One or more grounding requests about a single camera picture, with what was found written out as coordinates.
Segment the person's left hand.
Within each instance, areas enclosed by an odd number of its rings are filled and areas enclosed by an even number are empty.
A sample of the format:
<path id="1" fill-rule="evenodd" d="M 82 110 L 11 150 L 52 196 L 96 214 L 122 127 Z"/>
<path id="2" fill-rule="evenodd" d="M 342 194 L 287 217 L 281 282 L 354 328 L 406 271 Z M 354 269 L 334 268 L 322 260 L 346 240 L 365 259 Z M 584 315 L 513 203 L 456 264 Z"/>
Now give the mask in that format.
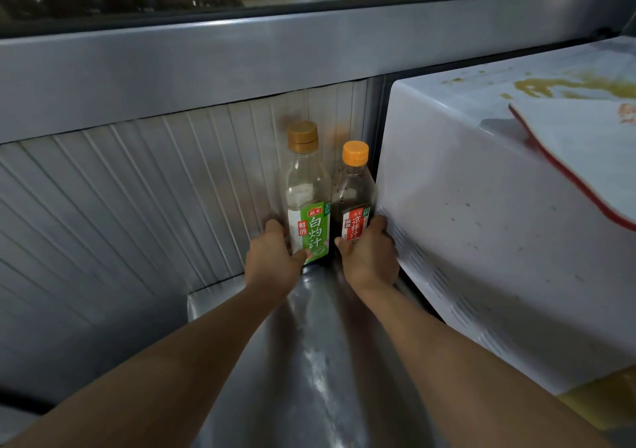
<path id="1" fill-rule="evenodd" d="M 265 231 L 250 241 L 245 261 L 245 285 L 260 299 L 279 303 L 295 288 L 301 270 L 293 267 L 285 230 L 276 219 L 265 224 Z"/>

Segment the person's right hand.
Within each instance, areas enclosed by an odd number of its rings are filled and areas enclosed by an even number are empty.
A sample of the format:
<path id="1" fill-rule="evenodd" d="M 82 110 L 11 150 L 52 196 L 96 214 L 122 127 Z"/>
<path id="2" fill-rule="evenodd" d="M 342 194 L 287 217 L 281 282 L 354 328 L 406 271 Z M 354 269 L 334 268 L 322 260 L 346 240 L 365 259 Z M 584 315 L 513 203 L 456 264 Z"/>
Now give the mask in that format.
<path id="1" fill-rule="evenodd" d="M 385 216 L 373 217 L 360 238 L 352 241 L 352 256 L 342 259 L 346 282 L 361 299 L 371 291 L 392 286 L 398 277 L 398 251 L 387 225 Z"/>

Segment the red label dark sauce bottle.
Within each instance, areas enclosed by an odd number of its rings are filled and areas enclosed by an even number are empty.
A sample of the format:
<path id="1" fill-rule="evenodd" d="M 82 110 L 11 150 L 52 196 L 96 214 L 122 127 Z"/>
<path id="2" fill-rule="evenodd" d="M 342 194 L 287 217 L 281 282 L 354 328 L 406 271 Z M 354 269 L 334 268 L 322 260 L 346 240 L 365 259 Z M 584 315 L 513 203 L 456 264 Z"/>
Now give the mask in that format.
<path id="1" fill-rule="evenodd" d="M 347 141 L 342 161 L 333 178 L 331 194 L 331 243 L 341 237 L 356 242 L 375 210 L 377 186 L 368 168 L 370 148 L 361 140 Z"/>

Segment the green label sauce bottle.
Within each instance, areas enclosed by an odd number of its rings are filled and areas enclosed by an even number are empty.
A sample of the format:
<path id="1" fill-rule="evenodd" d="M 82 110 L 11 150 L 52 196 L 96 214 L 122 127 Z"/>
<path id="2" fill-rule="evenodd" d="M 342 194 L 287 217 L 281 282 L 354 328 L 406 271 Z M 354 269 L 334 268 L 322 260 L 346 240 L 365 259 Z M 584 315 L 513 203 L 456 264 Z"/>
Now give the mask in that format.
<path id="1" fill-rule="evenodd" d="M 308 120 L 288 128 L 288 159 L 281 189 L 291 252 L 308 251 L 304 267 L 330 254 L 331 177 L 322 163 L 317 125 Z"/>

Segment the person's left forearm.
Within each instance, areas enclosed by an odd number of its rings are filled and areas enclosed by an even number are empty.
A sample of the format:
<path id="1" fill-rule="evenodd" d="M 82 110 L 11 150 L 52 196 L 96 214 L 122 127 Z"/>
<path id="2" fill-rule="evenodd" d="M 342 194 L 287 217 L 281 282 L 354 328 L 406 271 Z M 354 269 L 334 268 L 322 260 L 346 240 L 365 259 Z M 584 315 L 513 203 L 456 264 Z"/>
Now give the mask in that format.
<path id="1" fill-rule="evenodd" d="M 239 293 L 78 391 L 3 448 L 189 448 L 246 346 L 298 280 Z"/>

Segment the person's right forearm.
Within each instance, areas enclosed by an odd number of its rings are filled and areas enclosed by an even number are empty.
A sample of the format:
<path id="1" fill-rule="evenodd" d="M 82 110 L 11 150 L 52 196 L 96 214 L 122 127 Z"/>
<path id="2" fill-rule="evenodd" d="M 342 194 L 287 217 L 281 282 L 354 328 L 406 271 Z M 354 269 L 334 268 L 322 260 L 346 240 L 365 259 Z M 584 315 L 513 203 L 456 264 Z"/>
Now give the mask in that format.
<path id="1" fill-rule="evenodd" d="M 612 448 L 521 372 L 376 278 L 352 283 L 451 448 Z"/>

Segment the white microwave oven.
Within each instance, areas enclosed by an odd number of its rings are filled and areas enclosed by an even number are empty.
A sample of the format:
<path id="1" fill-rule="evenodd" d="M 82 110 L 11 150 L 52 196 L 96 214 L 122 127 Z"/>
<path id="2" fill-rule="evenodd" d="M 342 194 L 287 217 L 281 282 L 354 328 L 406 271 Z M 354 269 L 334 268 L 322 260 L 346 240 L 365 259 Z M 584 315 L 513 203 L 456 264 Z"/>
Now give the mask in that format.
<path id="1" fill-rule="evenodd" d="M 636 233 L 534 147 L 523 99 L 636 87 L 620 36 L 393 83 L 377 211 L 399 262 L 452 328 L 561 394 L 636 365 Z"/>

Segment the white cloth with red edge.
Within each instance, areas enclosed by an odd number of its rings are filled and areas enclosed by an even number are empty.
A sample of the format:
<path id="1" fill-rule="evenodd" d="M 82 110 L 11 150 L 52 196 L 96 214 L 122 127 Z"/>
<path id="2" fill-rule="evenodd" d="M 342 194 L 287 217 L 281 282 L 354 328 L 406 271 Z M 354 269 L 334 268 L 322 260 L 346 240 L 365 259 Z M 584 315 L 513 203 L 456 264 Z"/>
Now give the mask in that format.
<path id="1" fill-rule="evenodd" d="M 520 99 L 508 107 L 604 216 L 636 232 L 636 100 Z"/>

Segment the stainless steel shelf rail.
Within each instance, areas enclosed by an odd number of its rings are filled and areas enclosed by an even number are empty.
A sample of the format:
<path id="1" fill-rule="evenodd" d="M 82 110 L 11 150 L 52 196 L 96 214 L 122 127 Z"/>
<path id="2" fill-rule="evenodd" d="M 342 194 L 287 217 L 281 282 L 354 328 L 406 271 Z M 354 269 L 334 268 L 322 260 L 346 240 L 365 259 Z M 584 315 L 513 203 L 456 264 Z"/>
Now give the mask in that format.
<path id="1" fill-rule="evenodd" d="M 0 144 L 586 39 L 636 0 L 442 0 L 0 40 Z"/>

